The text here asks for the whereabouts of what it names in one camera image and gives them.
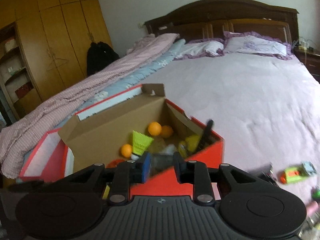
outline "black bag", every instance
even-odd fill
[[[119,58],[108,44],[92,42],[87,54],[87,76],[99,72]]]

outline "wooden nightstand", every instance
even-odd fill
[[[304,50],[294,48],[296,57],[307,67],[310,74],[320,83],[320,51],[314,50],[306,52]]]

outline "orange ball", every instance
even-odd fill
[[[162,138],[167,139],[167,138],[169,138],[172,134],[173,134],[173,129],[172,129],[171,126],[169,126],[169,125],[164,125],[164,126],[162,126],[162,130],[161,130],[161,133],[160,133],[160,135],[161,135]]]
[[[162,129],[161,125],[158,122],[152,122],[148,126],[148,132],[152,136],[158,136],[161,133],[161,129]]]
[[[121,147],[121,154],[125,158],[130,158],[132,154],[132,146],[130,144],[125,144]]]

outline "green and orange toy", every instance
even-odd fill
[[[280,181],[283,184],[295,183],[315,176],[316,174],[316,169],[311,162],[303,162],[301,165],[285,169],[280,176]]]

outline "headboard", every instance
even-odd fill
[[[179,33],[187,41],[223,38],[223,31],[256,31],[292,43],[299,38],[297,10],[254,0],[200,0],[145,22],[149,33]]]

